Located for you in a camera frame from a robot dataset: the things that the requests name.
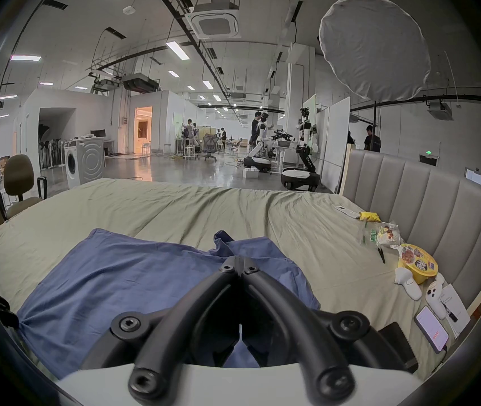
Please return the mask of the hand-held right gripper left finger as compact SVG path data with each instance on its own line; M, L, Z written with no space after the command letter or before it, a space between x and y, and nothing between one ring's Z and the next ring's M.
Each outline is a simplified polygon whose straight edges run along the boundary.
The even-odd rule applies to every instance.
M175 378L189 354L196 328L223 294L234 289L242 267L242 256L228 257L171 308L115 316L83 359L83 369L133 363L128 394L140 404L171 403L168 397L176 395Z

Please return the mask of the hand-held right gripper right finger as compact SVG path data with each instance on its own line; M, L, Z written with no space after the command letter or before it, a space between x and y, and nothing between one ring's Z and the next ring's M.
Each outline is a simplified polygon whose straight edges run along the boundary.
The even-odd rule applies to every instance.
M416 389L396 350L357 311L308 308L243 258L243 341L262 367L297 364L312 404L399 404Z

